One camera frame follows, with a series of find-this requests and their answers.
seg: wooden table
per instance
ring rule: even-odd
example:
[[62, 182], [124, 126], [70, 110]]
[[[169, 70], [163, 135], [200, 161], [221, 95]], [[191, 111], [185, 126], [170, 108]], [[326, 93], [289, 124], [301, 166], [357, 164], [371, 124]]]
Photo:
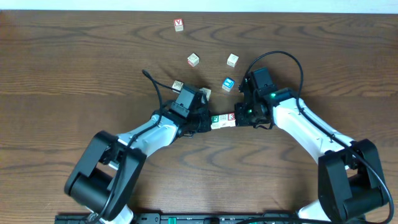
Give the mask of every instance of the wooden table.
[[[183, 32], [173, 19], [183, 18]], [[260, 54], [285, 50], [305, 71], [302, 98], [327, 123], [379, 149], [398, 198], [398, 17], [367, 14], [0, 13], [0, 223], [52, 223], [85, 212], [63, 185], [98, 131], [123, 133], [157, 109], [161, 83], [212, 89], [214, 114]], [[191, 68], [195, 52], [200, 63]], [[235, 68], [226, 64], [234, 53]], [[261, 60], [279, 87], [297, 89], [284, 55]], [[228, 93], [222, 81], [238, 83]], [[165, 100], [176, 94], [162, 89]], [[224, 128], [182, 138], [146, 162], [130, 206], [163, 212], [298, 209], [317, 198], [317, 165], [283, 130]], [[388, 206], [368, 215], [387, 216]]]

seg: wood grain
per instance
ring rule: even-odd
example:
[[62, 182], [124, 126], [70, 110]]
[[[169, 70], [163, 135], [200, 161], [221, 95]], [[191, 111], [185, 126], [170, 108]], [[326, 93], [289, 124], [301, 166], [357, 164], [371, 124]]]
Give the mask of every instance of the wood grain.
[[[183, 18], [183, 32], [172, 21]], [[242, 99], [240, 82], [260, 54], [286, 50], [305, 71], [303, 98], [327, 123], [379, 149], [398, 198], [398, 19], [392, 15], [63, 12], [0, 13], [0, 223], [53, 223], [85, 212], [63, 185], [92, 136], [147, 121], [158, 81], [212, 89], [214, 114]], [[200, 63], [190, 68], [195, 52]], [[230, 53], [236, 68], [226, 65]], [[280, 87], [297, 88], [293, 61], [273, 55]], [[162, 90], [164, 99], [176, 95]], [[317, 166], [280, 129], [221, 129], [179, 139], [149, 158], [130, 206], [163, 212], [298, 209], [317, 197]], [[368, 215], [387, 216], [387, 207]]]

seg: white backdrop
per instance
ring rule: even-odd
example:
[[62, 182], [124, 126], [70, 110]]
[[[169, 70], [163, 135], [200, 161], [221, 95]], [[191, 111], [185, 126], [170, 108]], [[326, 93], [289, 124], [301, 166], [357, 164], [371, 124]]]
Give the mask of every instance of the white backdrop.
[[0, 9], [398, 13], [398, 0], [0, 0]]

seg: green component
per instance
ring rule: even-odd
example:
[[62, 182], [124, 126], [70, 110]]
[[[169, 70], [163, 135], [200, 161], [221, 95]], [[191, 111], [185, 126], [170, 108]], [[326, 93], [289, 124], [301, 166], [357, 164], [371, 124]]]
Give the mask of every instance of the green component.
[[211, 117], [211, 122], [212, 123], [217, 123], [218, 122], [218, 116], [212, 116]]
[[177, 224], [177, 218], [169, 218], [169, 224]]

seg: blue cube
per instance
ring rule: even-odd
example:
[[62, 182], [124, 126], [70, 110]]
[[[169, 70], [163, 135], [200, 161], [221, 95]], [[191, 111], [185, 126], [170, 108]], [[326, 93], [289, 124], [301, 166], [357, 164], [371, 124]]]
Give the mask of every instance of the blue cube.
[[231, 78], [226, 78], [223, 82], [223, 89], [226, 91], [231, 91], [232, 87], [234, 87], [235, 81]]

